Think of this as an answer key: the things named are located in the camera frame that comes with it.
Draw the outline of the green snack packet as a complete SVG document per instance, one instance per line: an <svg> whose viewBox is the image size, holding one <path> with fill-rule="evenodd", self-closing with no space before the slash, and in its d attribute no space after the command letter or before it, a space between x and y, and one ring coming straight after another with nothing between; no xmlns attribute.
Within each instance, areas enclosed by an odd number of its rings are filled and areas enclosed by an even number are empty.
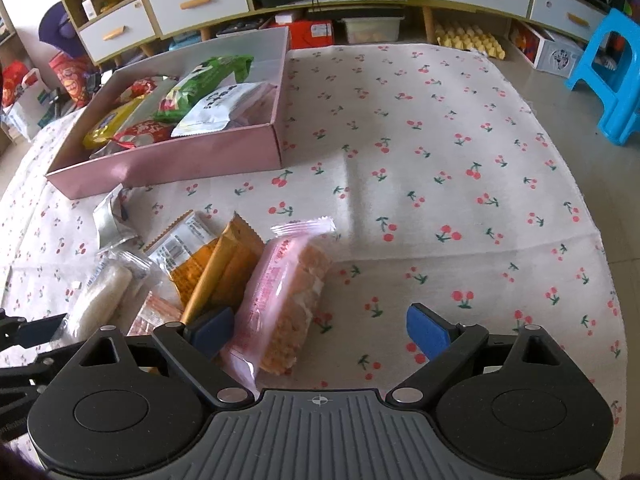
<svg viewBox="0 0 640 480"><path fill-rule="evenodd" d="M198 64L179 80L160 100L153 119L164 124L178 124L194 105L216 90L221 81L233 75L237 84L250 74L251 55L213 56Z"/></svg>

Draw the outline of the small red snack packet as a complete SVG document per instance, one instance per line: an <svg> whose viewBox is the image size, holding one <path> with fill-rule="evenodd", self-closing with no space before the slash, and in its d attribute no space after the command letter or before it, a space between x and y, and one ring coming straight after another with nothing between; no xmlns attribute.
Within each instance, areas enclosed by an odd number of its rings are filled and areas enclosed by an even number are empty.
<svg viewBox="0 0 640 480"><path fill-rule="evenodd" d="M139 96L148 96L158 88L171 87L176 78L165 75L149 76L135 80L116 99L116 104L126 104Z"/></svg>

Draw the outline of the gold wafer bar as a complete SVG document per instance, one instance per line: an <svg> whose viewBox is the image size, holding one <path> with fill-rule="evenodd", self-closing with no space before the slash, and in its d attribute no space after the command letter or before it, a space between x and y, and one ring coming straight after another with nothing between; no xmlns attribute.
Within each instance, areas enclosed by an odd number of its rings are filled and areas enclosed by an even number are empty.
<svg viewBox="0 0 640 480"><path fill-rule="evenodd" d="M180 321L190 324L219 309L230 308L233 313L239 310L264 250L260 236L236 212L217 238Z"/></svg>

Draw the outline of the yellow cracker packet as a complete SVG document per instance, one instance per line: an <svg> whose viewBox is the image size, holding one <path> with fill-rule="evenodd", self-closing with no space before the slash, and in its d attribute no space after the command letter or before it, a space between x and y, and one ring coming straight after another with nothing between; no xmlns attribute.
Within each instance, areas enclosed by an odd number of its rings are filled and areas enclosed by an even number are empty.
<svg viewBox="0 0 640 480"><path fill-rule="evenodd" d="M137 96L111 110L84 136L82 139L84 149L92 151L103 148L145 99L146 96Z"/></svg>

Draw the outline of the clear rice cake packet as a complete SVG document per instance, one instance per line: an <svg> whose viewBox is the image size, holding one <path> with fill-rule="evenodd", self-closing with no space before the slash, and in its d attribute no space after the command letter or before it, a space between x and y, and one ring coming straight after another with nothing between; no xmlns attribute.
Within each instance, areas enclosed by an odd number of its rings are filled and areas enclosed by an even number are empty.
<svg viewBox="0 0 640 480"><path fill-rule="evenodd" d="M104 325L128 333L146 296L161 281L158 265L140 252L107 252L58 326L52 344L60 348L85 341Z"/></svg>

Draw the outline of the white snack pouch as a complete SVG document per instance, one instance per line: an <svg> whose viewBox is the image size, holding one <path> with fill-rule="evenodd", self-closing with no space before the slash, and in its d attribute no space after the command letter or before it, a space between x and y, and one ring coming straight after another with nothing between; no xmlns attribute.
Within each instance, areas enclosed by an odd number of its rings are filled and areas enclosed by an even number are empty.
<svg viewBox="0 0 640 480"><path fill-rule="evenodd" d="M191 108L171 136L197 136L260 124L270 117L275 91L276 87L265 81L218 88Z"/></svg>

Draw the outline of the orange cracker packet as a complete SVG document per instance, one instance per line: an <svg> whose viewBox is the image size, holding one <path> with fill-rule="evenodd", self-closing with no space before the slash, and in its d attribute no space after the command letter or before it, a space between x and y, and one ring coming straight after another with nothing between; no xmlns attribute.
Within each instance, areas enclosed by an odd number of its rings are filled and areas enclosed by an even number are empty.
<svg viewBox="0 0 640 480"><path fill-rule="evenodd" d="M216 244L217 237L202 215L189 210L147 244L143 252L168 276L185 307Z"/></svg>

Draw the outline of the red white snack packet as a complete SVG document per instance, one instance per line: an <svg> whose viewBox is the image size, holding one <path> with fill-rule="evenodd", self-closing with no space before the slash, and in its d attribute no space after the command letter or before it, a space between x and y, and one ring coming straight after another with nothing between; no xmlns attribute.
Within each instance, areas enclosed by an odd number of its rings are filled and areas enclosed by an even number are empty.
<svg viewBox="0 0 640 480"><path fill-rule="evenodd" d="M174 128L173 124L147 119L119 131L112 137L112 141L121 148L126 148L126 150L142 148L142 146L169 140Z"/></svg>

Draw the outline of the yellow egg tray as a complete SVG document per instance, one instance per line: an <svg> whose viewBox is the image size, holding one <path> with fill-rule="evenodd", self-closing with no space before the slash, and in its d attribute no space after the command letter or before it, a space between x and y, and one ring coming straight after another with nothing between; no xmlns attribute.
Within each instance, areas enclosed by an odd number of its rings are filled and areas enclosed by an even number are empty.
<svg viewBox="0 0 640 480"><path fill-rule="evenodd" d="M506 50L491 32L484 32L478 25L459 22L435 23L435 37L441 47L475 52L488 58L506 58Z"/></svg>

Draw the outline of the white shopping bag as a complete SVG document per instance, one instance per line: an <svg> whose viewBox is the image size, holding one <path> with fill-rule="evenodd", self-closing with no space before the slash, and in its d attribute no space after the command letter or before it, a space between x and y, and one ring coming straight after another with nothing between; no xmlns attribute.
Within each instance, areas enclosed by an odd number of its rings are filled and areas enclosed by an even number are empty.
<svg viewBox="0 0 640 480"><path fill-rule="evenodd" d="M32 142L54 117L52 90L38 68L14 61L2 72L2 113L21 136Z"/></svg>

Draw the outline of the grey foil small packet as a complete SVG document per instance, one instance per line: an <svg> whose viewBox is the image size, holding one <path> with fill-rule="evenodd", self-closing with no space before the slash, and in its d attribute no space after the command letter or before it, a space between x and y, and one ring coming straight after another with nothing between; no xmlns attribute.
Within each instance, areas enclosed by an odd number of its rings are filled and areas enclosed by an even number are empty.
<svg viewBox="0 0 640 480"><path fill-rule="evenodd" d="M136 230L128 223L128 214L122 206L124 186L119 183L94 208L92 218L98 234L98 253L134 240Z"/></svg>

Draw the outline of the brown biscuit stack packet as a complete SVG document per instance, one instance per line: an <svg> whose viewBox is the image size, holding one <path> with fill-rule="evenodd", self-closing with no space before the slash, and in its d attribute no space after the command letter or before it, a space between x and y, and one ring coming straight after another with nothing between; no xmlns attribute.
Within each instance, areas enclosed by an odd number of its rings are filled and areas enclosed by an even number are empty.
<svg viewBox="0 0 640 480"><path fill-rule="evenodd" d="M153 333L158 326L180 320L182 310L155 292L149 292L128 330L128 336Z"/></svg>

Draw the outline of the pink cardboard box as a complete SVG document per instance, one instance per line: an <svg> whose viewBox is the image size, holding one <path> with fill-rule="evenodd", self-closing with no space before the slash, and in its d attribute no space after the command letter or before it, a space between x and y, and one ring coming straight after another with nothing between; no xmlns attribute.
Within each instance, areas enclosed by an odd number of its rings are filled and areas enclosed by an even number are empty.
<svg viewBox="0 0 640 480"><path fill-rule="evenodd" d="M266 28L118 70L79 115L46 174L70 200L282 166L290 36Z"/></svg>

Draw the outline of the clear storage bin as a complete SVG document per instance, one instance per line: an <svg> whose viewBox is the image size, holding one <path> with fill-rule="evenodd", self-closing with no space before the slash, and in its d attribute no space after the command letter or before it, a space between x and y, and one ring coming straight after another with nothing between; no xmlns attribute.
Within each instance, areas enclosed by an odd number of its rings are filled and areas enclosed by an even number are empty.
<svg viewBox="0 0 640 480"><path fill-rule="evenodd" d="M402 18L379 16L378 18L343 18L349 44L390 44L399 38Z"/></svg>

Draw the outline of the pink snack packet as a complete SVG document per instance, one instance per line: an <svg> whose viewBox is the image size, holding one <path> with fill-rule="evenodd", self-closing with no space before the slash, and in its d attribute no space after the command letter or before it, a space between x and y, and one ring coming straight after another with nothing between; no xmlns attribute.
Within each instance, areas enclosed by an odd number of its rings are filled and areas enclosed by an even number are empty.
<svg viewBox="0 0 640 480"><path fill-rule="evenodd" d="M324 216L274 226L273 238L248 281L221 350L224 370L256 391L262 373L280 376L296 363L316 315L332 260L326 244L335 231Z"/></svg>

